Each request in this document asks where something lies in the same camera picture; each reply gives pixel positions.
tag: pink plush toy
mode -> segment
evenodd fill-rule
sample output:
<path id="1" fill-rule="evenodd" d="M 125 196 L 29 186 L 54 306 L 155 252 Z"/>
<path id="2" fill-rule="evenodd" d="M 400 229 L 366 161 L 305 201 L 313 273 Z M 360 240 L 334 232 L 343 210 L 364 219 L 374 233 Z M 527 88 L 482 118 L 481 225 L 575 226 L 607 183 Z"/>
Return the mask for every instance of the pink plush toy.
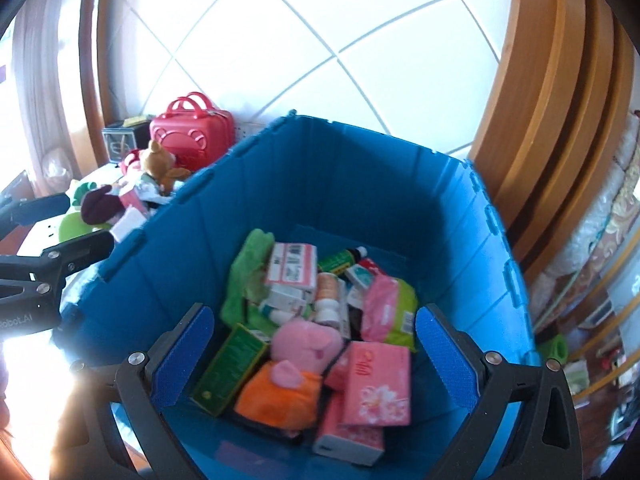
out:
<path id="1" fill-rule="evenodd" d="M 236 412 L 281 430 L 313 427 L 322 372 L 341 349 L 342 337 L 336 329 L 292 319 L 273 335 L 272 360 L 244 387 Z"/>

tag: pink toy suitcase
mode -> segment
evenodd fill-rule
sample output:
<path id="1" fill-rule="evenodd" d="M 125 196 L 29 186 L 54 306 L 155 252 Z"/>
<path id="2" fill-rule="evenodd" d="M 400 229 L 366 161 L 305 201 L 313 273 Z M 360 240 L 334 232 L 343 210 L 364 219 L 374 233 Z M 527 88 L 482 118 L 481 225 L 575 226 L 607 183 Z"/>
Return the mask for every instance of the pink toy suitcase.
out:
<path id="1" fill-rule="evenodd" d="M 179 97 L 169 103 L 164 114 L 151 121 L 151 138 L 176 157 L 176 166 L 198 171 L 214 163 L 234 144 L 235 126 L 229 112 L 217 110 L 199 92 L 207 109 L 191 97 Z"/>

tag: flower print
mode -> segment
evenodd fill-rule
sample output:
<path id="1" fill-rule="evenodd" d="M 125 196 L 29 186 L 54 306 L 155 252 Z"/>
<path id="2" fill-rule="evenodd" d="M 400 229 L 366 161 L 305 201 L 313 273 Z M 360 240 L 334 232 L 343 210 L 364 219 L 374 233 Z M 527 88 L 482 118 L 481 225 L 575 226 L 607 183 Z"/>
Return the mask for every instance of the flower print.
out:
<path id="1" fill-rule="evenodd" d="M 406 419 L 408 399 L 396 399 L 398 394 L 388 384 L 377 388 L 366 386 L 360 392 L 359 415 L 367 424 L 402 422 Z"/>

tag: green cloth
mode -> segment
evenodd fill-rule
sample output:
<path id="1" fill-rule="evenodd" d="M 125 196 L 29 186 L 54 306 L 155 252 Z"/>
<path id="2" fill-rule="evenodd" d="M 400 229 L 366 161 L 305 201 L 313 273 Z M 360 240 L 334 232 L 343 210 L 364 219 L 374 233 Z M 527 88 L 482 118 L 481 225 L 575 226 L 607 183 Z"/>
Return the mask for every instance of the green cloth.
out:
<path id="1" fill-rule="evenodd" d="M 259 304 L 269 295 L 264 285 L 264 266 L 273 249 L 275 238 L 272 233 L 261 229 L 251 231 L 244 241 L 238 256 L 231 264 L 226 282 L 226 298 L 220 310 L 222 321 L 233 328 L 242 323 L 252 330 L 260 330 L 268 337 L 278 329 L 275 323 L 265 318 L 252 304 L 246 310 L 244 301 Z"/>

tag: white tile wall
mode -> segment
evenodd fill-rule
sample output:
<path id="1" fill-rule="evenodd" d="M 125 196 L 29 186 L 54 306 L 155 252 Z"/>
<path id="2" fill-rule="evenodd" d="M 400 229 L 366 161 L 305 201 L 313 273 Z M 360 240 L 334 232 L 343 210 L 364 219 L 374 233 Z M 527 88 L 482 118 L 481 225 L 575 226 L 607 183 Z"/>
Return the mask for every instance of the white tile wall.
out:
<path id="1" fill-rule="evenodd" d="M 511 0 L 111 0 L 121 114 L 201 90 L 242 123 L 291 108 L 464 156 Z"/>

